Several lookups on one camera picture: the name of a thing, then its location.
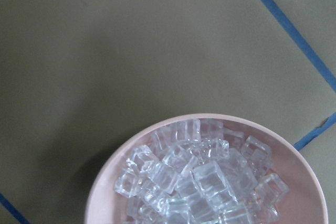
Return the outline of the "pile of ice cubes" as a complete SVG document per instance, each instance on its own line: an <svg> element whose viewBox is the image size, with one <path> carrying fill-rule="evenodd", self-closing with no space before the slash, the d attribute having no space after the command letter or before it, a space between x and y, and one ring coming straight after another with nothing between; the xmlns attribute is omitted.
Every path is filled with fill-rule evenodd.
<svg viewBox="0 0 336 224"><path fill-rule="evenodd" d="M289 187L271 147L217 119L163 126L126 160L114 190L131 223L275 223Z"/></svg>

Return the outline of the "pink bowl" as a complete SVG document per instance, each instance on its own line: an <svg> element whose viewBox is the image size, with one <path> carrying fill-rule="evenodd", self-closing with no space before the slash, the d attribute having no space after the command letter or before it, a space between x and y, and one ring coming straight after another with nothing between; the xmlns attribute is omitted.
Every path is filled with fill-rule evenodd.
<svg viewBox="0 0 336 224"><path fill-rule="evenodd" d="M243 131L270 145L273 170L289 186L290 192L276 206L280 223L328 223L328 210L321 185L305 158L283 137L255 122L223 114L188 114L155 123L122 144L107 160L94 181L85 211L85 223L122 223L127 199L117 194L114 183L125 167L131 151L151 141L150 134L175 122L191 119L218 119L235 131Z"/></svg>

